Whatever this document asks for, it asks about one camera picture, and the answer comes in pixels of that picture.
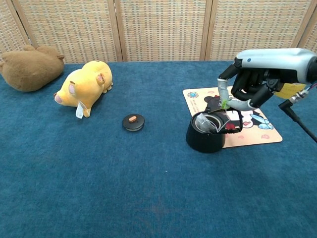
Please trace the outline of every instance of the yellow plush toy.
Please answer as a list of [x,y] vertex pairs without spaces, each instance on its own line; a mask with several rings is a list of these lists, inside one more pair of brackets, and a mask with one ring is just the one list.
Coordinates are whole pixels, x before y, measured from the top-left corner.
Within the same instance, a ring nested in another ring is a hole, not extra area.
[[88,118],[93,104],[112,85],[110,67],[102,61],[91,61],[68,75],[54,100],[63,106],[77,107],[78,118]]

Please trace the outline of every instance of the woven screen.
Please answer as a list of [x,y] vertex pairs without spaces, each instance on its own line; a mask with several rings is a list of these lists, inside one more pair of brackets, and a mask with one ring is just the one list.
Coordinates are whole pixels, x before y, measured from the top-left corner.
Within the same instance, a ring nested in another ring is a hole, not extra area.
[[117,61],[106,0],[19,0],[38,45],[55,46],[66,63]]
[[200,59],[206,0],[117,2],[128,61]]
[[233,60],[242,50],[291,47],[310,0],[218,0],[209,60]]
[[4,0],[0,0],[0,55],[8,51],[22,50],[27,43]]
[[304,45],[304,48],[317,53],[317,22],[315,23],[312,31],[309,33],[308,39]]

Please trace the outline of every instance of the mouse pad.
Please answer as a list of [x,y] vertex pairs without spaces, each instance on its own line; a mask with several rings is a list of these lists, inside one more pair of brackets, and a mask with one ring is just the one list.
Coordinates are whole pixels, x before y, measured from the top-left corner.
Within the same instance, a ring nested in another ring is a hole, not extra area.
[[[211,108],[212,111],[221,108],[218,88],[186,89],[183,90],[183,94],[192,116],[204,111],[207,103],[209,103],[211,107],[214,107]],[[243,117],[243,129],[239,133],[226,134],[224,148],[282,141],[281,135],[260,109],[241,112],[241,114]],[[225,125],[226,127],[239,126],[239,116],[237,112],[227,112],[227,117],[230,121]]]

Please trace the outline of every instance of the stuffed animal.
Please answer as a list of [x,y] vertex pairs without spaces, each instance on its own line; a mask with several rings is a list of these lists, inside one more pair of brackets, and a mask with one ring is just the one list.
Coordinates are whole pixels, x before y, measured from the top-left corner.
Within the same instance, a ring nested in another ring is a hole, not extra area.
[[110,67],[102,61],[91,61],[67,76],[54,100],[63,106],[82,107],[83,115],[88,118],[93,104],[112,85]]
[[64,70],[64,55],[54,47],[26,45],[23,51],[5,52],[1,55],[0,73],[12,88],[36,91],[58,78]]

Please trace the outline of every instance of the black lid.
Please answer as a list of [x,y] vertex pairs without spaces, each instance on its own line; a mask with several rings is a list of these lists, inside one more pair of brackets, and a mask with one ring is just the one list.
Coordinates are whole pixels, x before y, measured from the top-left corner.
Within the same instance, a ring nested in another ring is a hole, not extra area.
[[[136,120],[134,120],[133,122],[130,122],[129,118],[132,118],[134,116],[136,117]],[[144,118],[143,118],[143,116],[141,116],[139,114],[130,114],[130,115],[127,115],[123,119],[122,125],[123,125],[123,127],[125,127],[129,131],[138,131],[138,130],[142,129],[142,127],[144,125]]]

